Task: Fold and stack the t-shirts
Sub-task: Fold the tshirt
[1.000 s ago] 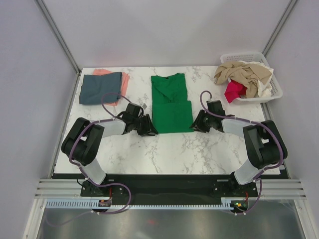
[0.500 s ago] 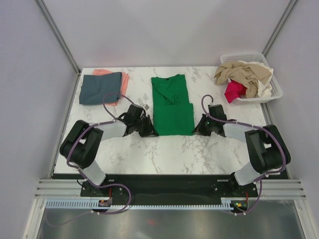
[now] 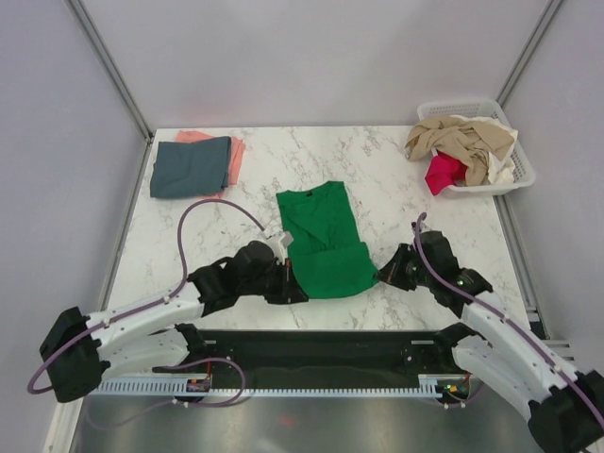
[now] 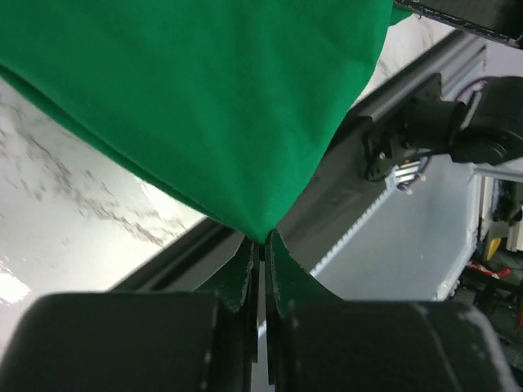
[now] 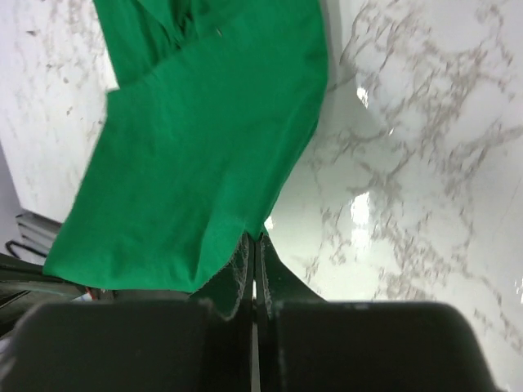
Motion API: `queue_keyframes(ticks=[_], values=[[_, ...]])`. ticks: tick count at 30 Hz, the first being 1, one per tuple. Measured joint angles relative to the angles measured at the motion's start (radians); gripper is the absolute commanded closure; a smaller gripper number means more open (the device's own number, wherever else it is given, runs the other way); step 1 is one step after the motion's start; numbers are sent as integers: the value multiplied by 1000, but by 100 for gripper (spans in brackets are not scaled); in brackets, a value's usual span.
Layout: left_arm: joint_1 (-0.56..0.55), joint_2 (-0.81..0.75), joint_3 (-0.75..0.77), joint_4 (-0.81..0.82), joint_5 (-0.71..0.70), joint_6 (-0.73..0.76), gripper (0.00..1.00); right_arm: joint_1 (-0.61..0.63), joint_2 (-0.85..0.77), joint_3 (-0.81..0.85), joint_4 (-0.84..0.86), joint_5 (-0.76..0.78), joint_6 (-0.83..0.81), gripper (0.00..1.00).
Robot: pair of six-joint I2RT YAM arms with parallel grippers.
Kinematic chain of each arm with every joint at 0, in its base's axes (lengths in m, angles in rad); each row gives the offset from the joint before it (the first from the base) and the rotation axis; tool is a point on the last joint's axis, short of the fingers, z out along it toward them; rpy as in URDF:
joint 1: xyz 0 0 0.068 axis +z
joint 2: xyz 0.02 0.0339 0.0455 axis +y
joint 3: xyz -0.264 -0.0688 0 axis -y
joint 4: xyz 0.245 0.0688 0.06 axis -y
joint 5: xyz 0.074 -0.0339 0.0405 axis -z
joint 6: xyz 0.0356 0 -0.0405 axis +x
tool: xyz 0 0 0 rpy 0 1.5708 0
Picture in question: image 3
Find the green polo shirt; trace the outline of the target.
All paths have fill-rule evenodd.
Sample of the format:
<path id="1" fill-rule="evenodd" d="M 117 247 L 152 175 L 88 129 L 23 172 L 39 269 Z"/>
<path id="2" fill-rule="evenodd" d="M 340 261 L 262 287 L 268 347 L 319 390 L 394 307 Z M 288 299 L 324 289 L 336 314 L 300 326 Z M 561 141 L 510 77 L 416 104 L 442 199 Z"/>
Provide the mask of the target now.
<path id="1" fill-rule="evenodd" d="M 360 238 L 342 181 L 276 195 L 294 276 L 310 299 L 346 298 L 377 284 L 378 269 Z"/>

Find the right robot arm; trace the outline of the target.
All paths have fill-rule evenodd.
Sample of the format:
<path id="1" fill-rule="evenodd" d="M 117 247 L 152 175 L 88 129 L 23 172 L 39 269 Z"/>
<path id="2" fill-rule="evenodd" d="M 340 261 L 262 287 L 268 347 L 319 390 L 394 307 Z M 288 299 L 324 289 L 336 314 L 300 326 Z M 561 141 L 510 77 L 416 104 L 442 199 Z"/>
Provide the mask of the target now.
<path id="1" fill-rule="evenodd" d="M 426 288 L 458 323 L 439 331 L 432 359 L 458 367 L 513 406 L 544 452 L 583 452 L 603 438 L 603 377 L 581 373 L 504 307 L 477 271 L 460 267 L 439 231 L 400 244 L 377 278 L 403 291 Z"/>

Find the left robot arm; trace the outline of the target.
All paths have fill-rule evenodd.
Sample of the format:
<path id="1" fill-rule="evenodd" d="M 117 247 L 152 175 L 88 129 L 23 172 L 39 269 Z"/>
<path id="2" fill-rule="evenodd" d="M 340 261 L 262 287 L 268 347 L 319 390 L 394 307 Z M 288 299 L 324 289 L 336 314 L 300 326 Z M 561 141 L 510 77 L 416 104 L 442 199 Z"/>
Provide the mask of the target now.
<path id="1" fill-rule="evenodd" d="M 252 241 L 232 257 L 184 272 L 175 288 L 153 300 L 89 314 L 78 307 L 63 311 L 40 347 L 49 392 L 67 403 L 110 378 L 144 368 L 199 370 L 208 350 L 193 320 L 249 295 L 272 305 L 308 301 L 283 252 L 281 246 Z"/>

